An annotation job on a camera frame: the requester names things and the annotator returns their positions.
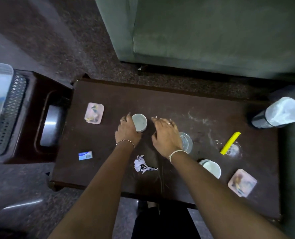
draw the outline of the black pants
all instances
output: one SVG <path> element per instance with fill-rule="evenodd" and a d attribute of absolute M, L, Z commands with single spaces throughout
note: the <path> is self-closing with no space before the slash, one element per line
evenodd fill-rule
<path fill-rule="evenodd" d="M 190 238 L 200 239 L 195 224 L 185 207 L 169 203 L 142 211 L 135 220 L 132 239 Z"/>

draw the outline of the floor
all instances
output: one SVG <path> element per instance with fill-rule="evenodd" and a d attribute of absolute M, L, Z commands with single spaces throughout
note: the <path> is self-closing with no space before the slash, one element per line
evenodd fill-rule
<path fill-rule="evenodd" d="M 135 65 L 117 59 L 94 0 L 0 0 L 0 62 L 66 85 L 87 73 L 94 79 L 241 99 L 265 99 L 275 87 L 273 81 L 256 85 L 260 82 L 205 72 L 138 73 Z M 46 173 L 52 167 L 0 165 L 0 228 L 47 238 L 82 193 L 50 190 Z M 136 206 L 136 200 L 121 198 L 114 238 L 131 237 Z M 201 238 L 212 238 L 198 211 L 190 214 Z"/>

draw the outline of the bracelet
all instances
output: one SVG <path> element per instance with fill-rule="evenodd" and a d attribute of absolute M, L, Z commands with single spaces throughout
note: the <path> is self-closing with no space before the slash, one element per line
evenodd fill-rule
<path fill-rule="evenodd" d="M 116 144 L 115 146 L 117 146 L 117 145 L 118 145 L 120 142 L 122 142 L 122 141 L 129 141 L 130 143 L 132 143 L 133 147 L 135 148 L 134 143 L 131 142 L 130 140 L 127 140 L 127 139 L 123 139 L 123 140 L 121 140 L 121 141 L 118 141 L 117 144 Z"/>
<path fill-rule="evenodd" d="M 174 154 L 174 153 L 176 153 L 176 152 L 185 152 L 186 154 L 187 154 L 187 152 L 186 151 L 184 151 L 184 150 L 176 150 L 176 151 L 174 151 L 173 153 L 171 153 L 171 155 L 169 156 L 169 161 L 172 163 L 172 161 L 171 161 L 171 157 L 172 157 L 172 155 Z"/>

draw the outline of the white tissue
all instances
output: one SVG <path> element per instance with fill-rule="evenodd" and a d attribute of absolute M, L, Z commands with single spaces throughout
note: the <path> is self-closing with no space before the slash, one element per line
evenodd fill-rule
<path fill-rule="evenodd" d="M 144 155 L 141 155 L 141 156 L 136 156 L 137 159 L 134 160 L 134 168 L 137 172 L 142 172 L 144 174 L 145 171 L 154 171 L 154 170 L 158 170 L 158 169 L 155 169 L 155 168 L 151 168 L 149 166 L 147 166 L 147 164 L 145 163 L 145 160 L 144 160 Z"/>
<path fill-rule="evenodd" d="M 282 97 L 266 109 L 265 117 L 273 126 L 295 122 L 295 100 Z"/>

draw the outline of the forearm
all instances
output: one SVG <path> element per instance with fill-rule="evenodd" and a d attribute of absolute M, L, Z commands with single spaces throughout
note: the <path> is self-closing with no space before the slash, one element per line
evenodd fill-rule
<path fill-rule="evenodd" d="M 171 160 L 215 239 L 287 238 L 187 154 L 176 153 Z"/>
<path fill-rule="evenodd" d="M 111 238 L 121 182 L 133 145 L 122 142 L 49 238 Z"/>

